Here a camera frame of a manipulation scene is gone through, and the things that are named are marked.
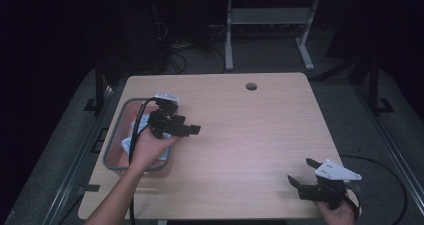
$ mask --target white object in bin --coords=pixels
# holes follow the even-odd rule
[[[166,99],[166,100],[171,100],[171,101],[175,101],[175,102],[180,101],[180,97],[174,96],[171,92],[166,92],[166,93],[165,92],[158,92],[158,93],[156,93],[155,97]]]
[[[143,129],[147,125],[149,116],[150,116],[149,114],[144,114],[143,116],[141,116],[140,125],[138,126],[137,133],[139,133],[141,129]],[[131,123],[131,135],[125,138],[124,140],[122,140],[121,142],[122,149],[124,149],[124,151],[127,152],[128,154],[130,153],[131,138],[132,138],[132,132],[134,131],[134,125],[135,125],[135,122]],[[169,138],[171,137],[171,134],[164,133],[163,136],[165,138]],[[168,150],[169,148],[166,148],[163,151],[163,153],[159,156],[158,160],[166,160],[168,158]]]
[[[362,176],[354,173],[349,169],[327,159],[326,162],[315,170],[317,176],[327,178],[329,180],[362,180]]]

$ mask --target forearm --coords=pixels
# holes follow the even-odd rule
[[[85,224],[121,224],[144,170],[130,167]]]

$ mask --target person's left hand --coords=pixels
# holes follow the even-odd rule
[[[138,137],[129,168],[137,170],[138,173],[143,173],[163,153],[165,148],[170,147],[180,139],[176,136],[157,139],[153,136],[150,128],[147,127]]]

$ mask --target light wood table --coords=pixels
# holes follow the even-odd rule
[[[255,83],[257,89],[246,89]],[[118,104],[105,144],[123,104],[156,92],[181,97],[185,124],[202,126],[173,150],[164,178],[143,177],[135,193],[139,219],[294,219],[319,216],[300,200],[287,175],[314,184],[305,159],[340,163],[337,150],[305,75],[258,73],[131,77]],[[102,162],[95,165],[79,216],[87,218],[118,181]]]

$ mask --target dark background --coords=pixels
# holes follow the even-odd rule
[[[167,45],[154,37],[155,16],[207,46],[202,35],[209,22],[225,19],[225,0],[184,1],[163,0],[162,10],[152,15],[150,0],[0,0],[0,221],[78,85],[96,64],[102,64],[111,84],[132,74],[159,74],[166,66]],[[321,1],[314,22],[331,21],[338,27],[329,55],[348,59],[364,50],[372,53],[424,118],[423,0],[346,0],[337,9],[332,1]],[[125,22],[134,13],[143,30]],[[139,39],[128,36],[134,33]],[[126,48],[116,52],[117,42]],[[144,53],[134,57],[132,47]]]

